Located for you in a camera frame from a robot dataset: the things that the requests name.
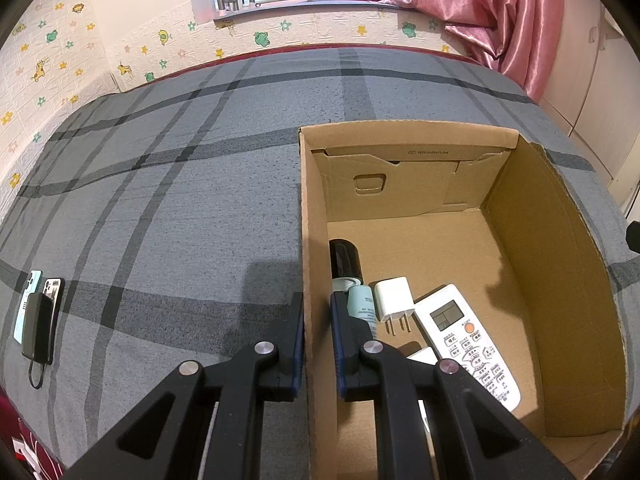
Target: cardboard box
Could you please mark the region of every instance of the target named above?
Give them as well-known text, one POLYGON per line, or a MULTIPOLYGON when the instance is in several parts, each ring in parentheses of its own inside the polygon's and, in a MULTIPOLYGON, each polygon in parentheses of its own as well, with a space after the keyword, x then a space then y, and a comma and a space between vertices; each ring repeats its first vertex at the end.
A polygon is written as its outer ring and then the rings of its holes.
MULTIPOLYGON (((587 476, 620 436, 625 353, 604 261, 542 147, 508 128, 363 121, 302 128, 300 149, 311 477, 377 479, 372 402, 336 396, 331 238, 356 245, 366 283, 406 276, 414 300, 454 283, 518 383, 514 415, 587 476)), ((425 346, 398 323, 378 337, 425 346)))

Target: metal screw head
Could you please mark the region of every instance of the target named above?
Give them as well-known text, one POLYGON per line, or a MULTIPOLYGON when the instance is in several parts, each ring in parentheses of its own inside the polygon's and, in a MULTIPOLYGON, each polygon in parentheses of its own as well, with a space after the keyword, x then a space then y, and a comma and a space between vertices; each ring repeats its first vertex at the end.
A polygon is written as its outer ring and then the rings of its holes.
POLYGON ((270 354, 271 352, 273 352, 274 348, 275 346, 270 341, 260 341, 254 346, 255 352, 260 355, 270 354))
POLYGON ((446 374, 454 374, 458 370, 460 370, 460 365, 455 362, 453 359, 443 359, 438 364, 440 370, 442 370, 446 374))
POLYGON ((377 354, 379 352, 382 352, 382 343, 380 341, 367 341, 366 343, 364 343, 363 345, 364 347, 364 351, 367 354, 377 354))
POLYGON ((200 365, 196 361, 185 361, 180 365, 178 371, 182 375, 193 375, 200 369, 200 365))

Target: white brick wallpaper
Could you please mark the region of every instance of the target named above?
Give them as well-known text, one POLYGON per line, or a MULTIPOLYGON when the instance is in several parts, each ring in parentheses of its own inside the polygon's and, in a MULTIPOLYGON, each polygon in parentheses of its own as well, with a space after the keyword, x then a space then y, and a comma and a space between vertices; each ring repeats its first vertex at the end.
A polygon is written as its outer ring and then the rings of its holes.
POLYGON ((100 95, 280 46, 384 43, 465 53, 439 20, 383 7, 274 9, 196 25, 187 1, 126 37, 101 40, 99 27, 92 0, 34 0, 0 49, 0 222, 44 142, 100 95))
POLYGON ((106 46, 121 90, 213 59, 254 50, 315 43, 385 43, 465 53, 439 20, 418 12, 370 10, 263 11, 196 25, 189 2, 106 46))
POLYGON ((62 121, 115 91, 91 0, 34 0, 0 49, 0 221, 62 121))

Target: gray plaid blanket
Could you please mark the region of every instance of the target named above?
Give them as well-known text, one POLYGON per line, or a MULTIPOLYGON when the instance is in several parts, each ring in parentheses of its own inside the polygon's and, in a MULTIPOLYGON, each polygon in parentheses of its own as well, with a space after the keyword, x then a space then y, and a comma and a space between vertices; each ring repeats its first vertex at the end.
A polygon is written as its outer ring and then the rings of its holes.
MULTIPOLYGON (((428 119, 546 147, 609 266, 628 411, 640 256, 589 163, 509 79, 429 54, 332 48, 227 62, 96 99, 47 142, 0 228, 0 382, 69 466, 185 359, 259 338, 302 290, 298 127, 428 119), (31 269, 66 279, 54 364, 33 390, 13 339, 31 269)), ((266 407, 262 478, 307 478, 305 394, 266 407)))

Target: smartphone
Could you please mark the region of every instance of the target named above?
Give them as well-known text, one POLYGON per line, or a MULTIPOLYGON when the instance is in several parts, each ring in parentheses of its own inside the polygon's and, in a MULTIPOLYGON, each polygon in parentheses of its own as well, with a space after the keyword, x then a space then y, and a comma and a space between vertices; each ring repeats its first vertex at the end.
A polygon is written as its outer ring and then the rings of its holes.
POLYGON ((20 344, 22 344, 22 328, 24 327, 24 313, 27 310, 27 298, 32 292, 37 292, 41 277, 41 270, 32 270, 22 293, 14 328, 14 339, 20 344))
POLYGON ((65 280, 62 278, 49 278, 44 282, 43 294, 51 299, 53 308, 51 309, 51 323, 49 326, 49 358, 47 364, 53 362, 53 343, 56 335, 56 326, 58 325, 58 312, 60 311, 60 302, 62 300, 62 292, 65 289, 65 280))

